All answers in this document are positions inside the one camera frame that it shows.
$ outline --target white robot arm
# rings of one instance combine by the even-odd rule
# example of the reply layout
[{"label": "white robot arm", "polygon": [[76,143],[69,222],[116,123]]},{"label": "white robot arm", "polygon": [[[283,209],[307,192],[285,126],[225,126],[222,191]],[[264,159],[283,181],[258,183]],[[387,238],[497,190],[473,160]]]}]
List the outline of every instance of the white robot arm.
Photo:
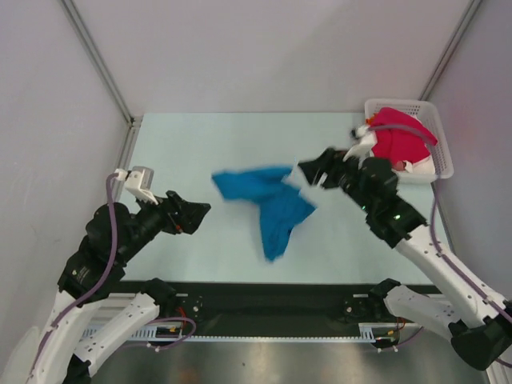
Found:
[{"label": "white robot arm", "polygon": [[149,191],[153,171],[148,168],[116,170],[115,177],[125,183],[141,209],[131,214],[123,204],[113,203],[107,182],[109,203],[87,223],[87,236],[58,281],[54,307],[27,375],[29,384],[89,382],[137,329],[176,310],[175,292],[154,279],[123,312],[80,342],[113,285],[123,277],[128,261],[161,231],[192,234],[210,210],[209,204],[187,202],[173,191],[168,191],[166,198],[155,197]]},{"label": "white robot arm", "polygon": [[458,355],[484,370],[512,345],[512,302],[474,275],[434,236],[426,220],[397,195],[388,160],[347,157],[328,148],[298,166],[310,185],[340,188],[365,212],[370,230],[411,260],[450,301],[445,305],[386,280],[373,289],[388,311],[449,339]]}]

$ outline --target plastic basket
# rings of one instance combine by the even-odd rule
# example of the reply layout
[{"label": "plastic basket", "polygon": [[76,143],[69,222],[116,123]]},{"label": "plastic basket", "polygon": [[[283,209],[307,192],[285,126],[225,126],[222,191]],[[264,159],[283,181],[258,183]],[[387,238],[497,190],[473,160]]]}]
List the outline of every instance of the plastic basket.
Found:
[{"label": "plastic basket", "polygon": [[[445,132],[442,128],[441,118],[438,109],[431,102],[420,102],[418,100],[398,100],[392,98],[371,98],[365,102],[365,116],[370,118],[381,108],[389,106],[406,114],[416,116],[420,122],[438,139],[438,144],[433,149],[432,158],[434,163],[440,167],[438,173],[441,178],[451,178],[454,174],[454,165],[451,162],[448,143]],[[420,184],[432,182],[436,179],[435,174],[408,174],[397,172],[401,182]]]}]

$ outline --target metal frame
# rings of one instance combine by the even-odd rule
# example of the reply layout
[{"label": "metal frame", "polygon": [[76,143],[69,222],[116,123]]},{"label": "metal frame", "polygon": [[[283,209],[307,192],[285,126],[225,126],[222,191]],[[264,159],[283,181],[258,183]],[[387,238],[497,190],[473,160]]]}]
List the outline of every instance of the metal frame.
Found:
[{"label": "metal frame", "polygon": [[94,43],[94,40],[90,35],[90,32],[87,29],[82,16],[78,12],[76,5],[74,4],[73,0],[58,0],[58,2],[60,2],[64,13],[68,17],[70,24],[76,32],[78,39],[82,43],[87,56],[89,56],[94,68],[98,72],[100,79],[103,81],[107,91],[114,100],[116,107],[119,109],[119,112],[124,117],[126,123],[131,125],[134,120],[133,116],[130,113],[128,106],[126,105],[124,98],[114,81],[112,73],[109,71],[105,61],[103,60],[103,57],[99,53],[98,47]]},{"label": "metal frame", "polygon": [[438,84],[440,77],[445,71],[448,63],[450,62],[454,52],[456,51],[458,45],[463,40],[466,35],[467,29],[470,26],[471,22],[474,20],[475,15],[480,9],[480,5],[484,3],[485,0],[471,0],[468,4],[464,14],[459,20],[457,26],[455,27],[455,31],[450,37],[450,40],[446,44],[444,51],[441,54],[441,57],[436,64],[432,75],[429,77],[419,100],[428,100],[432,95],[432,92],[435,86]]}]

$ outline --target purple cable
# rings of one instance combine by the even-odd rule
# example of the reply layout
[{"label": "purple cable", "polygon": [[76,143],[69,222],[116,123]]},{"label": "purple cable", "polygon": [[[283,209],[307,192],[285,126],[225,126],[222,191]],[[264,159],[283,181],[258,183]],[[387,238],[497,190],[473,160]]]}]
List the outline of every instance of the purple cable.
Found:
[{"label": "purple cable", "polygon": [[[401,125],[401,124],[389,124],[389,125],[384,125],[384,126],[375,126],[375,127],[371,127],[369,128],[368,130],[370,131],[376,131],[376,130],[389,130],[389,129],[392,129],[392,130],[405,130],[407,132],[410,132],[412,134],[415,134],[416,136],[420,137],[425,144],[427,144],[428,146],[432,147],[432,142],[430,141],[430,139],[425,136],[422,132],[416,130],[415,128],[413,128],[412,126],[405,126],[405,125]],[[440,178],[440,167],[439,167],[439,164],[436,164],[436,159],[435,157],[433,156],[432,159],[434,160],[434,167],[435,167],[435,171],[436,171],[436,176],[437,176],[437,179]],[[510,322],[510,324],[512,324],[512,316],[510,316],[507,312],[505,312],[502,308],[500,308],[500,306],[498,304],[496,304],[494,301],[492,300],[489,300],[489,296],[487,296],[487,294],[480,288],[480,286],[478,286],[478,284],[476,284],[473,280],[470,279],[469,276],[467,276],[464,271],[462,271],[454,262],[452,262],[450,260],[450,258],[448,256],[446,256],[444,254],[444,252],[442,251],[442,248],[441,246],[439,245],[438,241],[437,241],[437,236],[435,234],[435,211],[436,209],[438,208],[438,192],[437,190],[434,188],[434,203],[432,205],[432,211],[430,212],[430,238],[432,240],[432,243],[434,244],[434,247],[436,249],[436,251],[439,253],[439,255],[441,256],[441,258],[445,261],[446,264],[448,264],[448,266],[462,279],[464,280],[464,282],[466,282],[471,288],[474,289],[474,291],[480,296],[482,297],[483,300],[485,300],[486,302],[488,302],[501,316],[503,316],[508,322]],[[504,362],[503,360],[501,359],[497,359],[496,360],[497,362],[499,362],[500,364],[503,364],[504,366],[507,366],[509,368],[512,368],[512,364],[509,364],[508,362]]]},{"label": "purple cable", "polygon": [[109,216],[110,216],[110,228],[112,230],[112,246],[110,247],[110,256],[108,263],[106,264],[106,268],[103,271],[102,276],[98,280],[98,282],[83,296],[80,298],[77,298],[74,302],[69,304],[64,310],[58,314],[58,316],[55,318],[55,320],[52,321],[50,324],[52,330],[49,330],[45,333],[45,335],[42,337],[41,342],[39,343],[38,352],[36,354],[34,364],[32,365],[32,369],[35,367],[36,363],[39,360],[39,356],[41,356],[41,352],[43,351],[45,345],[48,343],[48,339],[51,336],[51,333],[58,327],[58,324],[60,321],[76,306],[79,306],[82,304],[85,300],[90,298],[93,294],[96,293],[96,291],[103,285],[106,278],[108,277],[110,271],[112,270],[112,266],[114,265],[115,261],[115,255],[118,248],[118,224],[116,223],[115,219],[115,212],[114,212],[114,197],[112,194],[112,180],[114,180],[118,174],[110,174],[106,178],[106,204],[109,208]]},{"label": "purple cable", "polygon": [[501,360],[500,358],[497,358],[495,361],[499,362],[502,366],[506,366],[507,368],[512,369],[512,364],[510,364],[509,362],[505,362],[505,361]]},{"label": "purple cable", "polygon": [[[148,322],[148,324],[155,324],[156,322],[188,322],[189,324],[192,324],[192,331],[186,334],[185,336],[179,338],[172,344],[169,344],[168,346],[156,346],[153,347],[154,350],[169,350],[170,348],[174,348],[176,346],[179,346],[182,342],[187,340],[188,338],[192,337],[197,329],[197,325],[194,320],[191,318],[157,318],[156,320],[153,320],[152,322]],[[151,348],[151,346],[148,346],[145,342],[134,342],[131,344],[125,344],[124,346],[118,348],[118,350],[125,350],[127,348],[131,348],[133,346],[145,346],[146,348]]]}]

